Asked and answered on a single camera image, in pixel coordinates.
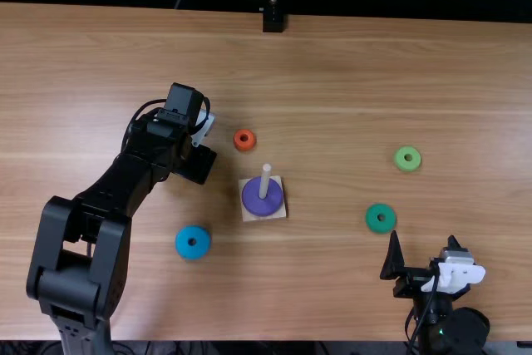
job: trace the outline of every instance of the wooden base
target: wooden base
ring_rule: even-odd
[[[242,190],[244,190],[244,186],[246,186],[246,183],[248,183],[251,179],[239,180],[240,208],[242,209],[242,221],[243,222],[251,222],[254,220],[286,218],[286,199],[284,198],[284,188],[283,188],[283,182],[281,181],[281,177],[271,176],[270,179],[275,180],[277,183],[279,183],[279,186],[281,186],[281,190],[283,191],[283,205],[281,205],[281,207],[277,211],[275,211],[273,214],[269,216],[256,216],[246,210],[246,208],[244,207],[244,203],[242,203]]]

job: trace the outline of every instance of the white peg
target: white peg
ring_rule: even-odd
[[[270,164],[263,165],[263,174],[260,176],[259,198],[265,199],[268,193],[269,176],[272,174],[272,166]]]

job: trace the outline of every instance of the orange ring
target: orange ring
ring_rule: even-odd
[[[249,129],[238,129],[233,136],[234,146],[240,151],[248,151],[254,148],[257,139]]]

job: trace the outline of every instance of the purple ring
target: purple ring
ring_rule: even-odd
[[[260,176],[253,178],[242,190],[242,204],[247,211],[256,216],[269,216],[283,205],[283,189],[275,180],[268,182],[266,197],[259,197]]]

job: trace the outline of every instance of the green ring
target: green ring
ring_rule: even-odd
[[[406,145],[396,151],[393,160],[400,170],[412,172],[421,165],[421,154],[414,147]]]
[[[375,233],[388,233],[395,227],[396,220],[396,213],[386,204],[374,204],[366,211],[367,227]]]

